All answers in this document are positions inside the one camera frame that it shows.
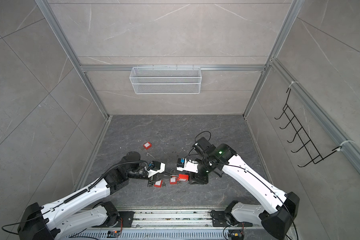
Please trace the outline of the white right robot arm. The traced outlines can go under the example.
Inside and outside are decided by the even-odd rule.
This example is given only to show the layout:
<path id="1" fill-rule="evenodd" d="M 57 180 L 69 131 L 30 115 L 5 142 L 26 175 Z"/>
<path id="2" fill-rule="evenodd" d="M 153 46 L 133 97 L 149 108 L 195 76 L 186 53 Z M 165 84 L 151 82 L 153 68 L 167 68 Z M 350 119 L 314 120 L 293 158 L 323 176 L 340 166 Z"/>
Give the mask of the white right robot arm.
<path id="1" fill-rule="evenodd" d="M 215 147 L 202 137 L 195 141 L 193 150 L 197 159 L 185 157 L 177 163 L 177 170 L 189 175 L 190 184 L 206 185 L 209 174 L 219 170 L 236 180 L 259 202 L 258 205 L 245 205 L 232 201 L 224 211 L 224 219 L 230 227 L 246 223 L 261 225 L 277 240 L 287 237 L 298 214 L 300 198 L 295 193 L 285 193 L 269 183 L 227 144 Z"/>

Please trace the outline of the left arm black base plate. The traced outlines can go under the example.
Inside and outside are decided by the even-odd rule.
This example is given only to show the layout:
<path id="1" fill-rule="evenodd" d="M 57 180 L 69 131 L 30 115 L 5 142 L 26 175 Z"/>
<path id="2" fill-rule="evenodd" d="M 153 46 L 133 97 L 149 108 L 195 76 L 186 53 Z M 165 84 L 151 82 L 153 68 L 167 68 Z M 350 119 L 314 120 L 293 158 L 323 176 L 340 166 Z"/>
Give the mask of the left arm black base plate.
<path id="1" fill-rule="evenodd" d="M 118 221 L 115 227 L 119 228 L 123 225 L 123 228 L 131 228 L 134 220 L 134 214 L 135 212 L 133 211 L 119 212 Z"/>

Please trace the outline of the aluminium frame left rail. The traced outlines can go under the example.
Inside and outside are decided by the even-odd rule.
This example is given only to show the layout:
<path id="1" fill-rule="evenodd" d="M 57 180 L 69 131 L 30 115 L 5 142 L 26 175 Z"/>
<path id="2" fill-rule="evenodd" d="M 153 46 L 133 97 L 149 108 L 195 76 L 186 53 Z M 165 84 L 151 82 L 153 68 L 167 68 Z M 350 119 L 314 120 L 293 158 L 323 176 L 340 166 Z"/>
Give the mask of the aluminium frame left rail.
<path id="1" fill-rule="evenodd" d="M 105 120 L 104 124 L 102 125 L 102 128 L 99 131 L 99 134 L 98 134 L 98 136 L 96 138 L 96 141 L 95 141 L 95 143 L 93 145 L 93 148 L 91 149 L 90 154 L 88 155 L 88 158 L 87 158 L 86 162 L 83 165 L 82 171 L 79 174 L 79 177 L 78 177 L 78 179 L 77 179 L 77 181 L 76 181 L 76 183 L 75 183 L 75 185 L 73 187 L 72 192 L 75 192 L 75 191 L 77 191 L 77 190 L 79 190 L 79 189 L 81 189 L 82 187 L 85 186 L 85 182 L 86 182 L 86 180 L 88 178 L 88 175 L 89 175 L 89 173 L 91 171 L 91 168 L 92 168 L 93 163 L 94 163 L 94 161 L 96 159 L 96 156 L 98 154 L 98 151 L 99 151 L 99 149 L 101 147 L 101 144 L 103 142 L 103 139 L 104 139 L 104 137 L 106 135 L 106 132 L 108 130 L 108 127 L 109 127 L 111 121 L 112 121 L 112 116 L 109 116 Z"/>

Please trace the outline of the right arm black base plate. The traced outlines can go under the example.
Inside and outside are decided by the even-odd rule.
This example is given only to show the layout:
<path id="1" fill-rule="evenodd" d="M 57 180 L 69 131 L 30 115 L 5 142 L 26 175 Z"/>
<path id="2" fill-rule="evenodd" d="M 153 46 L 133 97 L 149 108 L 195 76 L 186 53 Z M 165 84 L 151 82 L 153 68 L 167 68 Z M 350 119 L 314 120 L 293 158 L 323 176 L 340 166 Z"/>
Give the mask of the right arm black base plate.
<path id="1" fill-rule="evenodd" d="M 252 227 L 252 223 L 239 222 L 232 216 L 226 214 L 224 211 L 210 211 L 210 217 L 212 218 L 213 227 Z"/>

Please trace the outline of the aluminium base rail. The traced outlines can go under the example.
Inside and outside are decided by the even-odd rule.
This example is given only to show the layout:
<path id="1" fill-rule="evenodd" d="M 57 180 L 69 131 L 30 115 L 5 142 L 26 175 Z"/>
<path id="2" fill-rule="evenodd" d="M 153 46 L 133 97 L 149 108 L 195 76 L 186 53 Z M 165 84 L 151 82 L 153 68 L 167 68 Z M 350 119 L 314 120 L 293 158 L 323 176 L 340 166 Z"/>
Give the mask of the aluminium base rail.
<path id="1" fill-rule="evenodd" d="M 120 208 L 122 211 L 133 211 L 134 220 L 131 228 L 225 228 L 213 227 L 210 211 L 224 211 L 239 222 L 252 223 L 253 227 L 260 227 L 268 232 L 281 231 L 287 232 L 293 225 L 290 214 L 284 208 L 280 208 L 276 213 L 269 214 L 263 207 L 257 205 L 245 205 L 233 203 L 226 209 L 222 207 L 182 207 L 182 208 L 154 208 L 136 207 Z"/>

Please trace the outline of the red padlock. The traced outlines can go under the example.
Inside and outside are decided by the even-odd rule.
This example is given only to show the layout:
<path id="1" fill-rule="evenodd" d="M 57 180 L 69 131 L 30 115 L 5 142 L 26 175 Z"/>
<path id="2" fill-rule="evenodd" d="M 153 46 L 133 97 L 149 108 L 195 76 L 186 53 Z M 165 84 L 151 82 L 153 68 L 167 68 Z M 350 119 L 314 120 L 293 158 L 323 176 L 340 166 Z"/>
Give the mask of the red padlock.
<path id="1" fill-rule="evenodd" d="M 182 182 L 186 182 L 186 181 L 189 180 L 189 175 L 179 174 L 178 180 L 179 180 L 179 181 L 182 181 Z"/>
<path id="2" fill-rule="evenodd" d="M 154 187 L 156 187 L 156 188 L 162 188 L 164 185 L 165 185 L 165 183 L 163 180 L 159 180 L 154 183 Z"/>
<path id="3" fill-rule="evenodd" d="M 159 141 L 155 141 L 155 142 L 146 142 L 146 143 L 144 143 L 143 144 L 143 147 L 146 149 L 146 150 L 148 150 L 148 149 L 150 149 L 150 148 L 152 148 L 153 146 L 157 146 L 157 145 L 159 145 L 160 144 L 160 142 Z"/>
<path id="4" fill-rule="evenodd" d="M 173 177 L 173 178 L 170 179 L 170 184 L 171 185 L 177 185 L 178 182 L 179 182 L 179 179 L 176 178 L 176 177 Z"/>

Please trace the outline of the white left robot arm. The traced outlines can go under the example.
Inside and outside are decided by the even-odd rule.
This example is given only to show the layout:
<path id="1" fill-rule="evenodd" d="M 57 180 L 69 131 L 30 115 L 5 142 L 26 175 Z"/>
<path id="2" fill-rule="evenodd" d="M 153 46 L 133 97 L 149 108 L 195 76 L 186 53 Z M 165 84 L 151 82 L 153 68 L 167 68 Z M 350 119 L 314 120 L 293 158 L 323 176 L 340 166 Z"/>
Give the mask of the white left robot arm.
<path id="1" fill-rule="evenodd" d="M 59 240 L 87 228 L 121 224 L 120 214 L 112 202 L 103 202 L 88 211 L 82 209 L 127 186 L 130 179 L 148 180 L 164 171 L 164 163 L 148 163 L 141 160 L 138 152 L 129 152 L 82 189 L 43 206 L 38 203 L 28 206 L 18 226 L 19 238 Z"/>

